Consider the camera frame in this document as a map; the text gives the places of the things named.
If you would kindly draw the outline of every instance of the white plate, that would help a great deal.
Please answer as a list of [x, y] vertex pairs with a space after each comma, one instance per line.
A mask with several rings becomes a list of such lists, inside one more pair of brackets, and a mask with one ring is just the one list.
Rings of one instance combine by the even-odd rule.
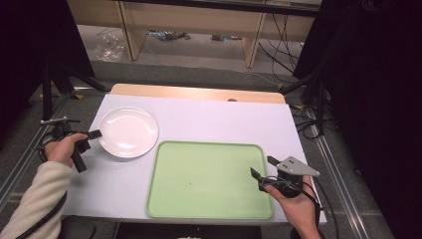
[[150, 151], [158, 139], [155, 119], [146, 111], [124, 107], [106, 114], [100, 124], [100, 144], [119, 157], [137, 157]]

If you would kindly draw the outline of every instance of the black curtain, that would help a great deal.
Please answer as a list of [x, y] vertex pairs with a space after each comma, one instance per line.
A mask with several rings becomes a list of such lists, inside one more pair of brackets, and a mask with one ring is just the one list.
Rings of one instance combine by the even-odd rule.
[[[421, 5], [397, 1], [366, 12], [323, 79], [339, 128], [396, 238], [422, 235]], [[323, 27], [316, 25], [314, 33]], [[318, 64], [326, 45], [319, 39], [331, 36], [309, 35], [305, 46], [312, 49], [304, 48], [300, 59], [308, 65], [297, 69], [298, 76]]]
[[94, 76], [88, 55], [66, 0], [0, 1], [0, 135], [5, 135], [29, 97], [42, 82], [42, 70], [65, 81], [61, 62], [88, 77]]

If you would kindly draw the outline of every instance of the person's right hand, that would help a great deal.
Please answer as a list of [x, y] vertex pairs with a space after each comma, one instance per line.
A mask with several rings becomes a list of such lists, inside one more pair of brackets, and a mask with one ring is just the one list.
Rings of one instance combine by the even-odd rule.
[[[304, 182], [312, 185], [309, 176], [304, 176]], [[295, 198], [288, 198], [271, 185], [267, 185], [264, 188], [280, 203], [287, 219], [298, 230], [302, 239], [320, 238], [317, 232], [315, 204], [308, 197], [301, 193]], [[303, 190], [313, 198], [316, 197], [313, 191], [305, 184]]]

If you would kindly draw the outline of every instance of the plastic bag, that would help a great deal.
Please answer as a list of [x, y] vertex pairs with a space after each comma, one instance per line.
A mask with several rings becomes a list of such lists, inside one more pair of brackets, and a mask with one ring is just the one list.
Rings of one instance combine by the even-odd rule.
[[124, 51], [124, 42], [113, 34], [105, 34], [96, 47], [96, 57], [100, 61], [119, 62]]
[[149, 37], [154, 37], [160, 41], [175, 40], [179, 38], [184, 38], [186, 40], [190, 39], [188, 33], [179, 33], [179, 32], [163, 32], [163, 31], [148, 31]]

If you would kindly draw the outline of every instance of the hand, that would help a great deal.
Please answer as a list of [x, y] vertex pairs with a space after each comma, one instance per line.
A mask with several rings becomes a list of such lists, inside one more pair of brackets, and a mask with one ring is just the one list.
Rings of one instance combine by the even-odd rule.
[[[304, 176], [304, 182], [312, 185], [309, 176]], [[264, 188], [280, 203], [289, 222], [298, 230], [303, 239], [320, 238], [317, 232], [315, 204], [308, 197], [301, 193], [295, 198], [288, 198], [271, 185]], [[313, 191], [305, 184], [303, 190], [316, 198]]]
[[74, 153], [75, 142], [84, 140], [88, 136], [84, 133], [75, 133], [66, 136], [61, 141], [52, 141], [45, 146], [45, 152], [48, 161], [61, 162], [72, 167], [74, 161], [71, 159]]

